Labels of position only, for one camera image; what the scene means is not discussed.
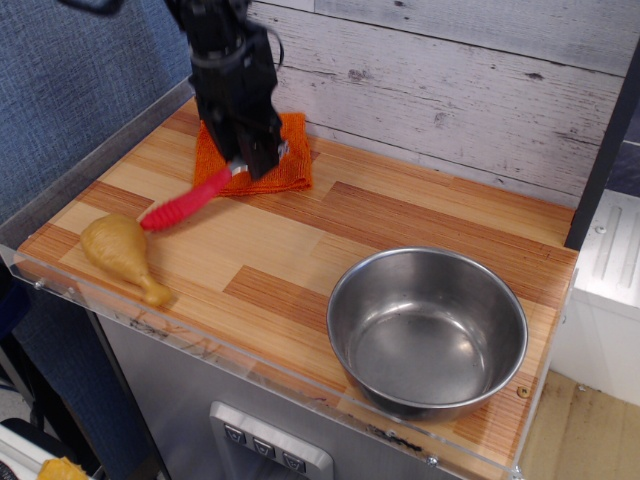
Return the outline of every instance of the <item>wooden floor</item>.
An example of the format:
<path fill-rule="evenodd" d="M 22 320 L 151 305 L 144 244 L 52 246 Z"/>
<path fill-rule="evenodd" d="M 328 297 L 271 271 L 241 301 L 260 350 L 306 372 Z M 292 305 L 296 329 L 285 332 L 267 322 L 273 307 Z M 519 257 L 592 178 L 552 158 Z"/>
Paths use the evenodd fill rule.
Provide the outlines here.
<path fill-rule="evenodd" d="M 526 480 L 640 479 L 640 407 L 549 372 L 520 467 Z"/>

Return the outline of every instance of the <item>bowl rim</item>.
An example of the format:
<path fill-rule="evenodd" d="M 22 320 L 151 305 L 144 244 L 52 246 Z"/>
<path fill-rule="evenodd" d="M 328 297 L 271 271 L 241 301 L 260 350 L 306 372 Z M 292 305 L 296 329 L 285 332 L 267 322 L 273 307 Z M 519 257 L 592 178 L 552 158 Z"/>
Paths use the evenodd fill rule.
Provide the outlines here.
<path fill-rule="evenodd" d="M 336 341 L 335 341 L 336 333 L 334 331 L 334 328 L 332 328 L 332 325 L 334 324 L 334 322 L 330 321 L 330 313 L 331 313 L 332 307 L 335 304 L 335 301 L 336 301 L 335 298 L 336 298 L 337 292 L 359 270 L 361 270 L 362 268 L 366 267 L 370 263 L 378 261 L 381 258 L 385 258 L 385 257 L 393 256 L 393 255 L 398 255 L 398 254 L 403 254 L 403 253 L 428 253 L 428 254 L 445 255 L 445 256 L 453 257 L 453 258 L 455 258 L 457 260 L 460 260 L 460 261 L 463 261 L 465 263 L 468 263 L 468 264 L 472 265 L 473 267 L 478 268 L 481 271 L 483 271 L 487 276 L 489 276 L 489 278 L 491 278 L 492 281 L 496 282 L 498 286 L 502 287 L 502 289 L 503 289 L 504 293 L 506 294 L 509 302 L 513 305 L 514 310 L 516 311 L 516 314 L 518 315 L 518 318 L 520 319 L 520 322 L 521 322 L 522 327 L 523 327 L 522 328 L 523 339 L 522 339 L 522 343 L 520 345 L 520 349 L 519 349 L 519 352 L 518 352 L 517 361 L 514 363 L 514 365 L 512 365 L 512 367 L 509 369 L 509 371 L 504 376 L 502 381 L 500 381 L 500 383 L 498 383 L 496 386 L 494 386 L 490 390 L 487 390 L 482 395 L 478 395 L 476 397 L 472 397 L 472 398 L 467 399 L 467 400 L 461 400 L 459 402 L 435 403 L 435 404 L 416 402 L 416 401 L 412 401 L 412 400 L 398 398 L 398 397 L 395 397 L 395 396 L 390 395 L 388 393 L 385 393 L 385 392 L 383 392 L 383 391 L 381 391 L 381 390 L 379 390 L 377 388 L 373 388 L 373 387 L 367 385 L 367 383 L 364 382 L 360 378 L 360 376 L 358 375 L 357 371 L 355 371 L 353 368 L 351 368 L 351 366 L 347 362 L 347 359 L 343 357 L 343 355 L 338 351 L 337 347 L 335 346 L 335 344 L 336 344 Z M 326 323 L 327 323 L 327 332 L 328 332 L 328 336 L 329 336 L 329 342 L 331 343 L 331 348 L 333 349 L 336 357 L 338 357 L 338 360 L 342 364 L 342 367 L 351 376 L 353 376 L 353 378 L 355 378 L 358 381 L 359 385 L 361 385 L 362 387 L 368 389 L 369 391 L 375 393 L 376 395 L 379 395 L 380 397 L 382 397 L 382 398 L 384 398 L 386 400 L 389 400 L 391 402 L 396 402 L 399 405 L 403 405 L 403 406 L 407 406 L 407 407 L 422 408 L 422 409 L 440 409 L 440 410 L 445 410 L 445 409 L 452 409 L 452 408 L 458 408 L 458 407 L 471 406 L 471 405 L 474 405 L 474 404 L 479 404 L 479 405 L 483 404 L 490 397 L 492 397 L 493 395 L 498 393 L 500 390 L 502 390 L 504 387 L 506 387 L 507 384 L 513 379 L 513 377 L 516 375 L 518 370 L 520 370 L 520 367 L 522 366 L 522 363 L 524 362 L 524 359 L 525 359 L 526 354 L 527 354 L 528 345 L 529 345 L 529 326 L 528 326 L 527 316 L 526 316 L 526 314 L 524 312 L 524 309 L 522 308 L 522 304 L 520 303 L 520 300 L 518 300 L 518 297 L 515 295 L 515 293 L 513 293 L 513 290 L 509 287 L 509 285 L 507 285 L 507 283 L 504 280 L 502 280 L 495 272 L 493 272 L 491 269 L 487 268 L 485 265 L 481 264 L 480 262 L 478 262 L 478 261 L 476 261 L 476 260 L 474 260 L 474 259 L 472 259 L 472 258 L 470 258 L 470 257 L 468 257 L 466 255 L 463 255 L 461 253 L 458 253 L 458 252 L 455 252 L 455 251 L 452 251 L 452 250 L 447 250 L 445 248 L 440 248 L 440 247 L 431 247 L 431 246 L 405 246 L 405 247 L 396 247 L 396 248 L 385 249 L 385 250 L 381 250 L 381 251 L 379 251 L 377 253 L 374 253 L 372 255 L 369 255 L 368 257 L 365 257 L 362 260 L 360 260 L 357 263 L 355 263 L 354 265 L 352 265 L 342 275 L 340 280 L 338 280 L 338 282 L 336 283 L 335 287 L 333 288 L 333 290 L 331 292 L 331 295 L 329 296 L 329 302 L 327 304 Z"/>

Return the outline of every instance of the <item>red handle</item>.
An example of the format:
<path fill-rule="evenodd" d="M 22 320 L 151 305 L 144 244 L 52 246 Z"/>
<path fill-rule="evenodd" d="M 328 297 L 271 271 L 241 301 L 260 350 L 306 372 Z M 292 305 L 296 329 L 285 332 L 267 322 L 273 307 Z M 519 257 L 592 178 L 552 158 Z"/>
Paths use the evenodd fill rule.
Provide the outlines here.
<path fill-rule="evenodd" d="M 149 212 L 140 221 L 140 226 L 150 231 L 172 227 L 204 207 L 231 181 L 231 177 L 231 170 L 223 168 L 202 185 Z"/>

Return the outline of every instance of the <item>red brush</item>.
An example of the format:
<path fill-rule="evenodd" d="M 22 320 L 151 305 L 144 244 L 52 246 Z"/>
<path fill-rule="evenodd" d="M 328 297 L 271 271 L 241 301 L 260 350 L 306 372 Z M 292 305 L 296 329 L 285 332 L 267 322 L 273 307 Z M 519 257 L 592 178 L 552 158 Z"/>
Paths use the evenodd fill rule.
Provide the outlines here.
<path fill-rule="evenodd" d="M 153 232 L 164 230 L 180 223 L 204 207 L 209 200 L 216 197 L 231 181 L 233 175 L 246 171 L 246 169 L 247 165 L 242 160 L 233 160 L 202 185 L 149 212 L 140 221 L 140 226 L 144 230 Z"/>

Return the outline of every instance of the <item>orange towel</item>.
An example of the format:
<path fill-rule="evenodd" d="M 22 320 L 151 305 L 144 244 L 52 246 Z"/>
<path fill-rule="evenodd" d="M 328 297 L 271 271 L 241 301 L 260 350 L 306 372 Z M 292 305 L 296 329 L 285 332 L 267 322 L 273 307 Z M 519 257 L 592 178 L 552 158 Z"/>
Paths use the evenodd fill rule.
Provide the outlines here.
<path fill-rule="evenodd" d="M 307 141 L 305 115 L 284 113 L 280 118 L 282 119 L 280 135 L 283 140 L 289 142 L 289 152 L 282 157 L 280 164 L 255 182 L 251 180 L 249 172 L 235 175 L 220 195 L 251 195 L 311 188 L 311 151 Z M 196 171 L 193 186 L 202 184 L 224 165 L 224 158 L 218 152 L 204 122 L 201 122 L 196 141 Z"/>

